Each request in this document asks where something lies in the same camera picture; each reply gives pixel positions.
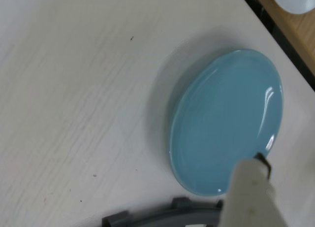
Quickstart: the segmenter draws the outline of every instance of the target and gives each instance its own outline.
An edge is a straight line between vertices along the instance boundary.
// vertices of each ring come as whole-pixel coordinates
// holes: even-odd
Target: gray plastic base
[[[207,224],[217,227],[222,208],[218,204],[194,203],[186,197],[174,198],[170,209],[136,220],[124,211],[102,219],[102,227],[184,227]]]

